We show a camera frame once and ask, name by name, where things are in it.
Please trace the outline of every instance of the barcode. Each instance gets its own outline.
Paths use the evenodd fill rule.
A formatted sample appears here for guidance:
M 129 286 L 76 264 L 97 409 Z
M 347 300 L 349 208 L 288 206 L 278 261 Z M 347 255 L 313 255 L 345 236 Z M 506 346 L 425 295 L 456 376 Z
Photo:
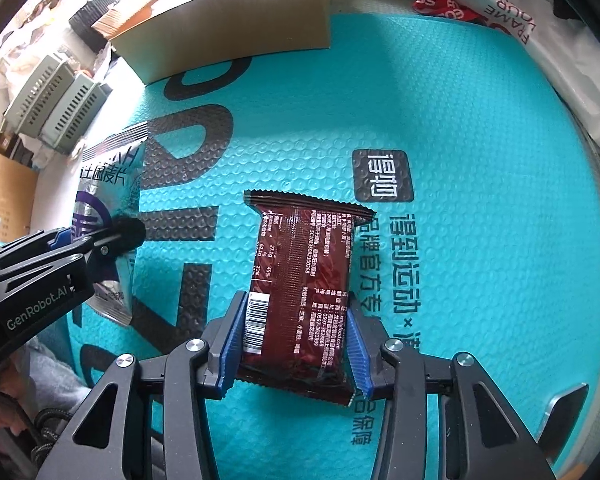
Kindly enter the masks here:
M 269 294 L 250 292 L 247 300 L 247 314 L 244 321 L 244 342 L 242 349 L 251 354 L 262 354 L 264 328 L 267 325 Z

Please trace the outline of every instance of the brown snack wrapper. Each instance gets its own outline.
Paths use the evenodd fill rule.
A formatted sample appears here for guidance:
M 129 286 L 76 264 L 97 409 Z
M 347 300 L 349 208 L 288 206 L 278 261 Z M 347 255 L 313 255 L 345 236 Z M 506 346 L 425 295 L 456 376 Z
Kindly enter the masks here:
M 348 405 L 344 366 L 354 228 L 371 209 L 275 191 L 245 191 L 262 215 L 238 378 Z

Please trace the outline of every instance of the gray plastic crate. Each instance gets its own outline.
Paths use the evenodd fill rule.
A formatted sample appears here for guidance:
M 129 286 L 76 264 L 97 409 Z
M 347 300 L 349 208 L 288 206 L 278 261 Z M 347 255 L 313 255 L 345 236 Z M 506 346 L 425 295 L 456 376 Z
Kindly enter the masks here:
M 78 74 L 42 127 L 40 140 L 69 155 L 109 95 L 109 88 Z
M 66 61 L 45 56 L 18 92 L 4 118 L 16 133 L 37 138 L 74 74 Z

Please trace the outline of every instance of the turquoise bubble mat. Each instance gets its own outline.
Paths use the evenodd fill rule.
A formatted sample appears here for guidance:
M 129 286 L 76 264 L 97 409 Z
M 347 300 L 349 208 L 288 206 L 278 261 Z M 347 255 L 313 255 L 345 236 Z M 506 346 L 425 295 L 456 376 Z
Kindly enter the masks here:
M 204 296 L 207 318 L 221 316 L 250 283 L 260 216 L 243 204 L 245 189 L 355 202 L 354 150 L 404 152 L 413 201 L 365 203 L 378 222 L 356 235 L 350 288 L 389 334 L 421 352 L 473 353 L 532 434 L 551 397 L 590 384 L 560 466 L 600 373 L 600 200 L 568 112 L 522 47 L 488 28 L 357 14 L 333 16 L 332 35 L 329 50 L 259 56 L 232 69 L 222 63 L 187 72 L 179 83 L 158 81 L 129 117 L 112 104 L 114 92 L 101 112 L 112 123 L 154 121 L 141 212 L 216 212 L 206 235 L 145 242 L 136 297 L 169 326 L 186 320 L 179 313 L 189 269 L 198 273 L 193 283 L 196 276 L 206 283 L 208 290 L 191 294 Z M 231 70 L 235 80 L 199 96 L 172 100 L 166 88 L 196 88 Z M 208 112 L 206 126 L 157 121 L 199 107 Z M 216 142 L 211 130 L 228 128 L 227 121 L 232 134 Z M 183 160 L 204 171 L 183 176 Z M 392 217 L 414 222 L 406 243 L 419 268 L 409 277 L 407 308 L 394 293 L 394 280 L 404 285 L 407 278 L 396 276 L 393 251 L 403 241 L 396 242 Z M 163 234 L 188 221 L 170 218 Z M 151 338 L 87 307 L 69 327 L 77 363 L 84 364 L 87 347 L 140 358 L 160 353 Z M 78 371 L 96 380 L 99 372 L 87 368 Z M 224 480 L 371 475 L 382 402 L 357 397 L 344 408 L 238 382 L 207 407 Z M 431 396 L 427 454 L 431 480 L 438 463 Z

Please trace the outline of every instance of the black cable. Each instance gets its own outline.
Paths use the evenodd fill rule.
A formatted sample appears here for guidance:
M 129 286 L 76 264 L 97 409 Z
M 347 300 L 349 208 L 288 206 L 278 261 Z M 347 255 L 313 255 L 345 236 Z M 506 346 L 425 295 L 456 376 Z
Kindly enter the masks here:
M 40 410 L 40 412 L 36 415 L 36 418 L 33 420 L 33 425 L 42 430 L 44 424 L 53 418 L 59 418 L 61 420 L 65 420 L 69 422 L 71 420 L 71 413 L 66 412 L 65 410 L 58 410 L 57 408 L 46 408 L 44 410 Z
M 44 441 L 42 444 L 39 444 L 31 450 L 31 461 L 37 468 L 42 466 L 42 463 L 46 460 L 46 457 L 49 455 L 59 438 L 59 435 L 55 431 L 47 428 L 45 424 L 53 419 L 65 420 L 68 422 L 71 420 L 71 417 L 71 413 L 66 412 L 65 410 L 58 410 L 57 408 L 46 408 L 36 415 L 33 424 L 35 425 L 36 430 L 40 432 Z
M 27 415 L 27 412 L 24 411 L 23 407 L 20 406 L 20 403 L 16 399 L 8 396 L 7 394 L 0 392 L 0 403 L 8 404 L 11 408 L 13 408 L 15 410 L 15 412 L 18 414 L 18 416 L 24 422 L 24 425 L 27 427 L 27 431 L 29 431 L 29 433 L 31 434 L 31 437 L 33 438 L 33 440 L 36 442 L 36 444 L 38 446 L 41 446 L 42 444 L 45 443 L 44 439 L 42 438 L 42 435 L 36 429 L 35 425 L 29 418 L 29 415 Z

